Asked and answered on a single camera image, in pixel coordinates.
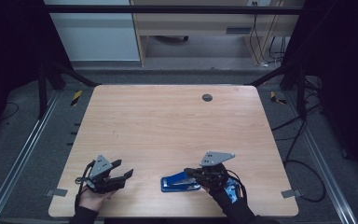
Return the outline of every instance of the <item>light wood tabletop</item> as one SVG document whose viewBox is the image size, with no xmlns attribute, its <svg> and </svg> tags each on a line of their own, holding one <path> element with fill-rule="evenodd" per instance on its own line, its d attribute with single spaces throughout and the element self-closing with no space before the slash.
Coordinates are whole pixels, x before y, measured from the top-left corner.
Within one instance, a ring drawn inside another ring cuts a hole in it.
<svg viewBox="0 0 358 224">
<path fill-rule="evenodd" d="M 211 94 L 206 102 L 202 95 Z M 100 217 L 223 217 L 203 189 L 164 193 L 163 176 L 199 168 L 207 151 L 234 153 L 223 164 L 244 184 L 248 204 L 260 216 L 292 217 L 295 198 L 257 89 L 233 85 L 102 85 L 95 88 L 49 208 L 52 217 L 71 217 L 75 179 L 104 155 L 122 160 L 111 177 L 134 169 Z"/>
</svg>

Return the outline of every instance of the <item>wall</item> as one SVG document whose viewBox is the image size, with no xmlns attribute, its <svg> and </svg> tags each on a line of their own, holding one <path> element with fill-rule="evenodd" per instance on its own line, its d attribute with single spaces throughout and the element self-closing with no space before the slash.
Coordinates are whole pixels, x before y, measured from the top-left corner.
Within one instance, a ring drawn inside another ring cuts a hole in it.
<svg viewBox="0 0 358 224">
<path fill-rule="evenodd" d="M 46 5 L 129 5 L 128 0 L 45 0 Z M 139 61 L 131 14 L 51 13 L 71 62 Z"/>
</svg>

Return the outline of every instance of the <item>blue object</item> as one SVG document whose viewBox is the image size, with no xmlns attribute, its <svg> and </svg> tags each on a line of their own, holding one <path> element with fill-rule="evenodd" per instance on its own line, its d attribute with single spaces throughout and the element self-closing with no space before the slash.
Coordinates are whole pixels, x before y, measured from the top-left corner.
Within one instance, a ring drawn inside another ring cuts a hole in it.
<svg viewBox="0 0 358 224">
<path fill-rule="evenodd" d="M 229 178 L 227 183 L 225 184 L 225 191 L 228 195 L 228 198 L 231 200 L 231 203 L 235 203 L 238 200 L 238 186 L 239 184 L 237 183 L 237 181 L 231 178 Z"/>
<path fill-rule="evenodd" d="M 200 185 L 196 179 L 188 177 L 185 172 L 164 176 L 161 178 L 160 184 L 162 192 L 180 192 L 200 189 Z"/>
</svg>

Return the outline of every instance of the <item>black curtain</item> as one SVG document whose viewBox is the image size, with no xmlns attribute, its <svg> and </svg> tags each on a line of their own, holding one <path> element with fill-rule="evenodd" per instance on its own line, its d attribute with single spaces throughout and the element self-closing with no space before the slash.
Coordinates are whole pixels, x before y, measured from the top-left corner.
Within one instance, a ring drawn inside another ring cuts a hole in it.
<svg viewBox="0 0 358 224">
<path fill-rule="evenodd" d="M 334 7 L 327 17 L 322 14 L 300 16 L 284 62 L 295 60 L 296 50 L 305 43 L 310 31 L 318 27 L 319 21 L 324 20 L 298 63 L 306 75 L 321 79 L 324 112 L 343 151 L 349 158 L 358 160 L 358 0 L 309 0 L 306 4 L 322 7 L 325 12 Z M 295 73 L 285 75 L 297 76 Z"/>
<path fill-rule="evenodd" d="M 44 2 L 0 1 L 0 115 L 13 89 L 37 80 L 41 63 L 54 61 L 73 70 L 51 17 L 24 9 L 29 4 Z M 55 89 L 63 87 L 58 70 L 49 68 L 47 77 Z"/>
</svg>

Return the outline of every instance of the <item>metal bracket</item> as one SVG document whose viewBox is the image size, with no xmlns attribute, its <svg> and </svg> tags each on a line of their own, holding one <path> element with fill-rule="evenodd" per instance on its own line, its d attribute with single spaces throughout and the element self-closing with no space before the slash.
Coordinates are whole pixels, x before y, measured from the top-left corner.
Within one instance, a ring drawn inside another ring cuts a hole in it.
<svg viewBox="0 0 358 224">
<path fill-rule="evenodd" d="M 48 189 L 45 193 L 45 196 L 54 197 L 54 196 L 61 196 L 65 197 L 66 193 L 68 192 L 67 189 Z"/>
<path fill-rule="evenodd" d="M 302 196 L 302 192 L 299 189 L 289 189 L 281 192 L 283 198 L 299 197 Z"/>
<path fill-rule="evenodd" d="M 99 155 L 94 163 L 94 166 L 89 172 L 89 178 L 91 180 L 98 180 L 99 175 L 103 174 L 108 170 L 112 170 L 113 168 L 115 167 L 113 167 L 113 165 L 103 155 Z"/>
<path fill-rule="evenodd" d="M 207 151 L 200 162 L 200 166 L 215 166 L 223 161 L 231 160 L 234 157 L 235 155 L 233 153 Z"/>
</svg>

